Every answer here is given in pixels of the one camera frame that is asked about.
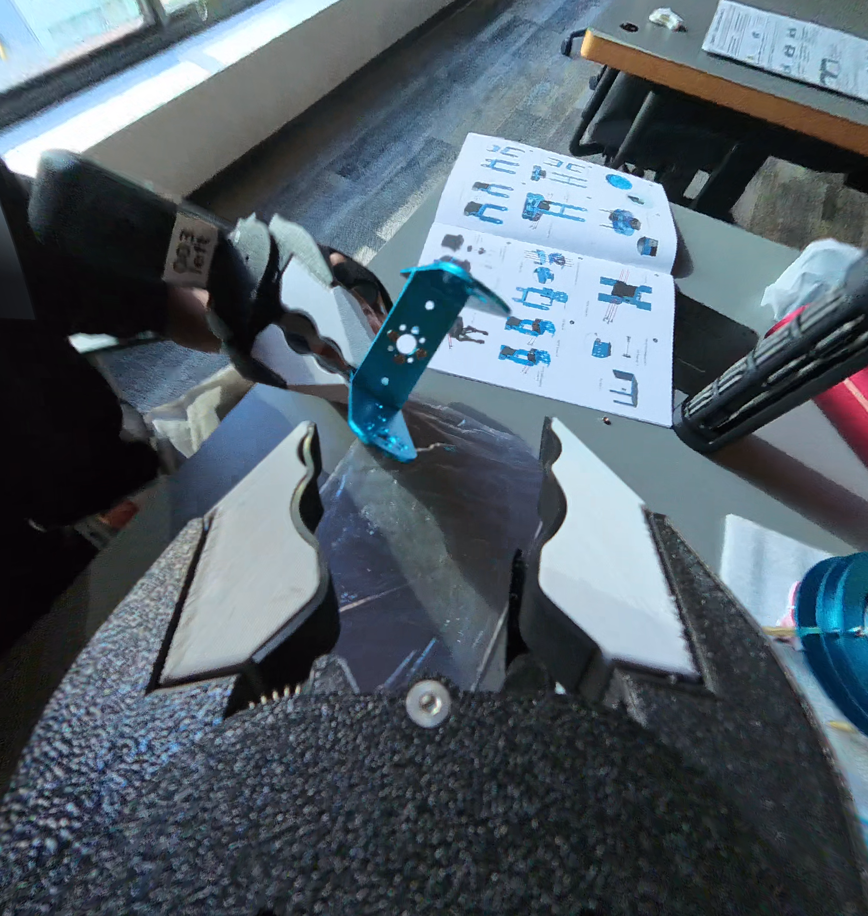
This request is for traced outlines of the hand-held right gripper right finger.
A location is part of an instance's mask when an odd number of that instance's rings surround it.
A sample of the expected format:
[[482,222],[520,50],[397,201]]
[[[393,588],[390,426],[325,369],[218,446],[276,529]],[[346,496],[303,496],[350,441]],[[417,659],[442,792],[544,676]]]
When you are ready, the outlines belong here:
[[539,460],[519,611],[527,649],[573,695],[604,694],[620,671],[702,685],[643,498],[559,418],[544,421]]

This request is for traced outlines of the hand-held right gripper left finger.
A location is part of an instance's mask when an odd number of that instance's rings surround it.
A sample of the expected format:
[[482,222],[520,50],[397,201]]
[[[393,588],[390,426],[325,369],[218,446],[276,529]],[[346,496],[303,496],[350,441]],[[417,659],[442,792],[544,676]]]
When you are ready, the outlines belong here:
[[293,690],[338,639],[316,536],[320,439],[305,420],[203,518],[150,690],[224,676],[242,691]]

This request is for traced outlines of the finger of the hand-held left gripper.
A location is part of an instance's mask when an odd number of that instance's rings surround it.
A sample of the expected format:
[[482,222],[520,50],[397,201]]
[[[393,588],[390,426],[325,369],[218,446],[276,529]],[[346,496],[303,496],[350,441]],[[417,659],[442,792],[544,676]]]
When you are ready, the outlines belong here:
[[361,315],[361,342],[347,358],[353,364],[350,375],[375,338],[359,303],[348,291],[333,285],[332,272],[320,252],[320,243],[305,228],[275,215],[270,219],[270,235],[279,250],[282,313],[305,309],[338,314],[350,311]]
[[348,373],[353,369],[347,358],[360,342],[359,313],[294,309],[257,335],[251,356],[290,390],[347,395]]

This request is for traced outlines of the blue metal bracket assembly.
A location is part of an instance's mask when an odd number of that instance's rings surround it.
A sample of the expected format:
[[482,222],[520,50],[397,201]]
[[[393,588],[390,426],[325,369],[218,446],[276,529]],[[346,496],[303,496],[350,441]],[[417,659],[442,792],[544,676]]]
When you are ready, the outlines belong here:
[[402,407],[468,302],[499,317],[510,308],[457,264],[407,269],[405,286],[350,381],[348,421],[364,444],[408,463],[417,456]]

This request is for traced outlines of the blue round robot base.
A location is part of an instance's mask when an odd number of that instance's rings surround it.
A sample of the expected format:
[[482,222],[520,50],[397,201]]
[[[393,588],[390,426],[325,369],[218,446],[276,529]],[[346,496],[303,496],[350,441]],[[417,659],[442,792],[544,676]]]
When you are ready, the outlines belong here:
[[813,565],[799,583],[794,609],[809,669],[868,738],[868,552]]

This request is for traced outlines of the person's left hand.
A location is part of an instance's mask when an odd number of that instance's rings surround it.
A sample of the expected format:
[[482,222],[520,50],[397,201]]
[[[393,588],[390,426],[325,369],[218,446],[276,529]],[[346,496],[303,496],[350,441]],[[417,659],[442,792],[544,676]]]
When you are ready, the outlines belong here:
[[393,307],[386,288],[370,269],[343,252],[322,244],[319,249],[332,272],[333,285],[356,299],[372,334],[376,335]]

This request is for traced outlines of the large clear plastic bag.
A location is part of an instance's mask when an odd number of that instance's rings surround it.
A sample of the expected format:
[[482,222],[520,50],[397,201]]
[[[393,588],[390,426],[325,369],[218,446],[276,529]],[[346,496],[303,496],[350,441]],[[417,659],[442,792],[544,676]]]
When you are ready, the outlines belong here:
[[427,677],[499,691],[541,467],[519,436],[458,404],[414,401],[404,415],[414,460],[355,441],[321,489],[341,627],[332,656],[357,693]]

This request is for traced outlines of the window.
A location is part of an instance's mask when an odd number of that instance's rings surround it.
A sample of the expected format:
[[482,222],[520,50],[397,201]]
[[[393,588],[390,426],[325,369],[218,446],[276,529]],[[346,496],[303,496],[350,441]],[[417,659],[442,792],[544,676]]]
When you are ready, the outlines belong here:
[[0,132],[257,1],[0,1]]

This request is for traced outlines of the person's dark clothing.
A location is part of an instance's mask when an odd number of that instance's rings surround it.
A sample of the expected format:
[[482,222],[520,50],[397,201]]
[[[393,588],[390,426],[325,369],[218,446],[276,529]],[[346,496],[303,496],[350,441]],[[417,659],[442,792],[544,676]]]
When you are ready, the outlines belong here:
[[92,555],[66,533],[151,481],[146,441],[76,333],[165,333],[168,288],[91,269],[39,244],[31,180],[0,157],[0,658]]

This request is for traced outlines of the white instruction sheet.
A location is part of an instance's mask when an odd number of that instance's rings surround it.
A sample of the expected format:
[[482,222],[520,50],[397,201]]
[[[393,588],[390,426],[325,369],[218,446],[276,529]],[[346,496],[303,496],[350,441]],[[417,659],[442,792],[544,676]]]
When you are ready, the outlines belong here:
[[454,261],[504,300],[474,300],[440,373],[671,427],[678,235],[662,186],[470,133],[420,256]]

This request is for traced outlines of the red cylindrical container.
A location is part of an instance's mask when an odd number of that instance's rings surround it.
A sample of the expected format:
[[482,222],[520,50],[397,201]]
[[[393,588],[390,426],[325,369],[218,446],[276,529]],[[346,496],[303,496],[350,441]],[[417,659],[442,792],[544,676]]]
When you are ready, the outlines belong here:
[[814,402],[868,469],[868,366],[815,396]]

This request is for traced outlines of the white crumpled bag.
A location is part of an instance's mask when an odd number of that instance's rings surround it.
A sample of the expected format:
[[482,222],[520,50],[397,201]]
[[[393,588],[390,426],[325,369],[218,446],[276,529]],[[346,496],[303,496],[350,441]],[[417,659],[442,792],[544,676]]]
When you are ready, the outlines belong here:
[[761,306],[779,324],[818,295],[844,281],[848,271],[863,257],[863,249],[834,238],[809,243],[762,295]]

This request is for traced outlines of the black office chair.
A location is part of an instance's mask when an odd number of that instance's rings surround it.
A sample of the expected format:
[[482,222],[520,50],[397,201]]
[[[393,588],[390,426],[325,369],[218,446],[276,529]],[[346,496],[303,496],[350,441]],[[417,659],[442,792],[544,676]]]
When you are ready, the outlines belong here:
[[790,159],[785,133],[748,115],[604,64],[569,151],[602,154],[635,177],[655,172],[670,200],[731,223],[770,157]]

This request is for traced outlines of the wooden edged table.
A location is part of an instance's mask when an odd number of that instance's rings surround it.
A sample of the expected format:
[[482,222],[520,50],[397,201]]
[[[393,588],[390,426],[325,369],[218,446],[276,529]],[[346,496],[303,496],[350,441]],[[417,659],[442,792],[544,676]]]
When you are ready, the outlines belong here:
[[612,2],[580,55],[868,157],[868,104],[703,51],[717,2]]

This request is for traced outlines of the white printed sheet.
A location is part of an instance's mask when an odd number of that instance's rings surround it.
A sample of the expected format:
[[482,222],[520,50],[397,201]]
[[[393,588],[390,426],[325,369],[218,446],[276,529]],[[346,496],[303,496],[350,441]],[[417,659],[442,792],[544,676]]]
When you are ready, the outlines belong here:
[[721,1],[703,52],[868,104],[868,40]]

